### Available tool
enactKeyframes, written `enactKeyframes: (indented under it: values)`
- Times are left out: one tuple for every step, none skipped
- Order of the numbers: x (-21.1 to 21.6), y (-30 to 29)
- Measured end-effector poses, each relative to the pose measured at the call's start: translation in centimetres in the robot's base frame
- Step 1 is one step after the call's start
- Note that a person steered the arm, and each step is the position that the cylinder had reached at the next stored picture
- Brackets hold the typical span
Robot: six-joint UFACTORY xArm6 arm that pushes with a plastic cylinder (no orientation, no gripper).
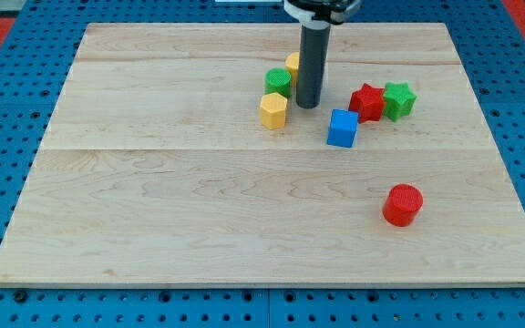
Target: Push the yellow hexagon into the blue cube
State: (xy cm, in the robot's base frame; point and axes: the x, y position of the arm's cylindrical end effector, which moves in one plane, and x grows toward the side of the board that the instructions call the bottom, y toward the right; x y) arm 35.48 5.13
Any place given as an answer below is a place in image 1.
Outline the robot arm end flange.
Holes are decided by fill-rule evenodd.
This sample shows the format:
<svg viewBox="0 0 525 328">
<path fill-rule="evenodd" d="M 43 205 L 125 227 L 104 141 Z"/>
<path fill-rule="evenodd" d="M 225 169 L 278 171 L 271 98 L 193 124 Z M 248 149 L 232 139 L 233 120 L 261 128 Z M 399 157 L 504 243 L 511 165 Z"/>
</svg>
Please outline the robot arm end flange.
<svg viewBox="0 0 525 328">
<path fill-rule="evenodd" d="M 341 25 L 355 15 L 362 0 L 283 0 L 283 9 L 302 24 Z"/>
</svg>

